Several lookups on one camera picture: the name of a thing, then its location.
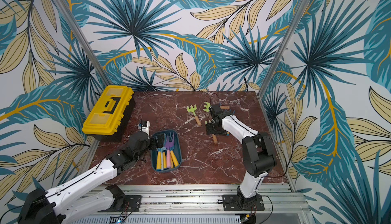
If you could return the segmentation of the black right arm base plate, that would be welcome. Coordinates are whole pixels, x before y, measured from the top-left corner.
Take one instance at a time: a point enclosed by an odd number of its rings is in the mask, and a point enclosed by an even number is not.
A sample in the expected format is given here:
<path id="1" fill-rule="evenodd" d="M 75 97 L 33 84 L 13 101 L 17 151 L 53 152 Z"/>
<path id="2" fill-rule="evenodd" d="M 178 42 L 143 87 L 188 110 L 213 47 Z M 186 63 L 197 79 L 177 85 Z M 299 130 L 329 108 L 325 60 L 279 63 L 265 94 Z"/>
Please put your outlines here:
<path id="1" fill-rule="evenodd" d="M 259 194 L 251 198 L 244 198 L 237 194 L 222 195 L 221 203 L 224 211 L 264 211 L 263 199 Z"/>

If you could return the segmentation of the teal rake yellow handle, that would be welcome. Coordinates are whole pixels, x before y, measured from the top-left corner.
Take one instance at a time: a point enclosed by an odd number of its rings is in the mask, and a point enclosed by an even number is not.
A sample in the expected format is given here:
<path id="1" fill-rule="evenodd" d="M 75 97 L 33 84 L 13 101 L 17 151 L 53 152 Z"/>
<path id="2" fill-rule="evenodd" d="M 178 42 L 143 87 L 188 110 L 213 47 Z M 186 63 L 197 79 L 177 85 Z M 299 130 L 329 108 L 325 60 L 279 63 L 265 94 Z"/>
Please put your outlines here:
<path id="1" fill-rule="evenodd" d="M 167 168 L 167 158 L 166 158 L 166 152 L 162 152 L 162 169 L 165 170 Z"/>

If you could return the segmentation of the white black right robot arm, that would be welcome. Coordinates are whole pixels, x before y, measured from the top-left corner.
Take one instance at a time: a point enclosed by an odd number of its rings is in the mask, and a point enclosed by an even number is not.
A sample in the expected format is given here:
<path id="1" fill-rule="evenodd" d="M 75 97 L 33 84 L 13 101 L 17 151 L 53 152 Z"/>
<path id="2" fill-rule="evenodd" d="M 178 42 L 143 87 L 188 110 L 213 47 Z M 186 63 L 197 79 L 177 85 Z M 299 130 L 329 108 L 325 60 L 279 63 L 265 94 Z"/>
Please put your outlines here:
<path id="1" fill-rule="evenodd" d="M 229 133 L 241 143 L 246 173 L 238 187 L 237 195 L 242 201 L 254 199 L 260 183 L 277 165 L 272 138 L 267 133 L 251 129 L 232 112 L 222 109 L 219 104 L 206 103 L 205 111 L 210 113 L 212 118 L 211 122 L 206 124 L 208 135 Z"/>

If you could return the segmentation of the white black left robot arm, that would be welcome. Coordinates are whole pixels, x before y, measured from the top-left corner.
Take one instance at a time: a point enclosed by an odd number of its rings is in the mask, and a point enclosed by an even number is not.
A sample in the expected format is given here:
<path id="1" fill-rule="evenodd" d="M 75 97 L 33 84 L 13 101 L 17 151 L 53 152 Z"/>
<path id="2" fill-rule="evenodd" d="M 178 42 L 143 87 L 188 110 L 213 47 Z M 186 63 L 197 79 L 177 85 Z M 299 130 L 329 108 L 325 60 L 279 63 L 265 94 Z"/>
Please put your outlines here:
<path id="1" fill-rule="evenodd" d="M 71 224 L 112 206 L 121 207 L 124 193 L 117 185 L 109 186 L 88 198 L 83 196 L 134 167 L 146 151 L 161 148 L 164 143 L 164 136 L 150 137 L 144 131 L 136 132 L 129 137 L 127 143 L 83 174 L 49 190 L 37 189 L 29 193 L 17 222 Z"/>

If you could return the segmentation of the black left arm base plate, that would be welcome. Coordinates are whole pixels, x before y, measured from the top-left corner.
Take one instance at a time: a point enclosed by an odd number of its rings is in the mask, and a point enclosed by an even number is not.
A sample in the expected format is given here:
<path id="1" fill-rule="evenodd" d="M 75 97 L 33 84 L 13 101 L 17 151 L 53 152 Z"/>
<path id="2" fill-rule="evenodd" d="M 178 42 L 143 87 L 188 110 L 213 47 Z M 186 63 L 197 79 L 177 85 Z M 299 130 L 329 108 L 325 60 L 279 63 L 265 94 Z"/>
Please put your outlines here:
<path id="1" fill-rule="evenodd" d="M 141 205 L 141 195 L 125 195 L 115 198 L 110 208 L 99 212 L 138 212 Z"/>

